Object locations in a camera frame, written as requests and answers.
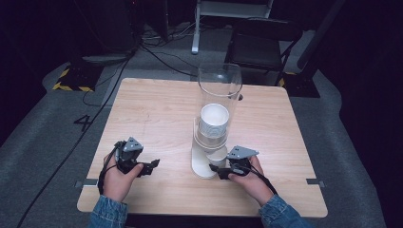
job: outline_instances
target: jeans jacket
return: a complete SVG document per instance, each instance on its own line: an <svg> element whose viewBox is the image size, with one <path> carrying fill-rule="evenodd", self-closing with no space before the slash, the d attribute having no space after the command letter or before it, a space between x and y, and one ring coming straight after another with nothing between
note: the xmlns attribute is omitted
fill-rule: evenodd
<svg viewBox="0 0 403 228"><path fill-rule="evenodd" d="M281 197L274 195L259 209L261 222L265 228L312 227L299 213ZM125 227L127 205L105 196L100 196L90 215L88 227Z"/></svg>

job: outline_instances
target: table top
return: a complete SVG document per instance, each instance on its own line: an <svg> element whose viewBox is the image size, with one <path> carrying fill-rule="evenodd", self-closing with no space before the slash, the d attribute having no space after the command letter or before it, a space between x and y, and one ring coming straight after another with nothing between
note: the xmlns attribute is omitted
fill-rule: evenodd
<svg viewBox="0 0 403 228"><path fill-rule="evenodd" d="M151 176L134 180L125 198L128 212L152 215L257 217L259 205L230 180L201 179L191 168L193 121L199 85L123 79L87 178L98 179L103 158L117 141L134 137L144 146L139 162L161 159ZM265 176L303 217L323 218L327 208L317 184L287 92L281 87L244 85L226 146L259 151ZM91 212L99 198L85 186L80 211Z"/></svg>

